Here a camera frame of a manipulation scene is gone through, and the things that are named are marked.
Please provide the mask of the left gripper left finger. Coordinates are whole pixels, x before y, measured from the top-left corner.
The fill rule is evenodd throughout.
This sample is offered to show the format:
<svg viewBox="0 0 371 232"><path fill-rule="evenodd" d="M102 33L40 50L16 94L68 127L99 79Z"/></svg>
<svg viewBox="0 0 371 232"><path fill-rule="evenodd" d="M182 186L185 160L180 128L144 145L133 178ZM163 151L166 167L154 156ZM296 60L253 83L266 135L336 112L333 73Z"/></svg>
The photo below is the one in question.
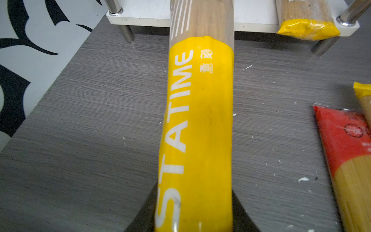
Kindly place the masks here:
<svg viewBox="0 0 371 232"><path fill-rule="evenodd" d="M146 198L144 204L136 217L124 230L125 232L154 232L155 231L155 210L157 204L157 182Z"/></svg>

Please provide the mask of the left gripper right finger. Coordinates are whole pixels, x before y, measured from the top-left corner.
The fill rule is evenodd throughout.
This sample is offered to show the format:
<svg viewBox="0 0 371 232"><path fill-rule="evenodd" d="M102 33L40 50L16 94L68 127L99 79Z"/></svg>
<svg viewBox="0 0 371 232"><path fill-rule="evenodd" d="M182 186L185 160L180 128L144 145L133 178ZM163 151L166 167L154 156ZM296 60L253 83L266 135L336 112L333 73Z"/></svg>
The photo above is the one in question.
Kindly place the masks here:
<svg viewBox="0 0 371 232"><path fill-rule="evenodd" d="M232 212L233 232L260 232L234 191L232 191Z"/></svg>

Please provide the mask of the yellow Pastatime spaghetti pack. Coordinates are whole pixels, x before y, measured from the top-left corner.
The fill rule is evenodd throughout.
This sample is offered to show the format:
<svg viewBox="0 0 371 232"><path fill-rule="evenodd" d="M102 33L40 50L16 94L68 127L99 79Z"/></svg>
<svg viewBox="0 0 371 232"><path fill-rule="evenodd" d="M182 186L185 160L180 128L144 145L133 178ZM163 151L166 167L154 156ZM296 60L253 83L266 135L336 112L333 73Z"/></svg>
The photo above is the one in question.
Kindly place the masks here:
<svg viewBox="0 0 371 232"><path fill-rule="evenodd" d="M368 126L371 128L371 85L355 82L353 89L362 107Z"/></svg>
<svg viewBox="0 0 371 232"><path fill-rule="evenodd" d="M171 1L156 232L231 232L234 2Z"/></svg>

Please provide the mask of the yellow spaghetti pack small barcode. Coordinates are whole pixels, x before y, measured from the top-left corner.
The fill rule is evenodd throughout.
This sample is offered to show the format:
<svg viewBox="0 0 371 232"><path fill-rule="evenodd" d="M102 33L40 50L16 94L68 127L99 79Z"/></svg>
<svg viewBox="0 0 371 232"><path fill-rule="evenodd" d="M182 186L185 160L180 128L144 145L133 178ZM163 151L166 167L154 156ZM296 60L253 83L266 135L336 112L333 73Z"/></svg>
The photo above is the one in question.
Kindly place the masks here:
<svg viewBox="0 0 371 232"><path fill-rule="evenodd" d="M324 0L276 0L279 35L319 41L340 35Z"/></svg>

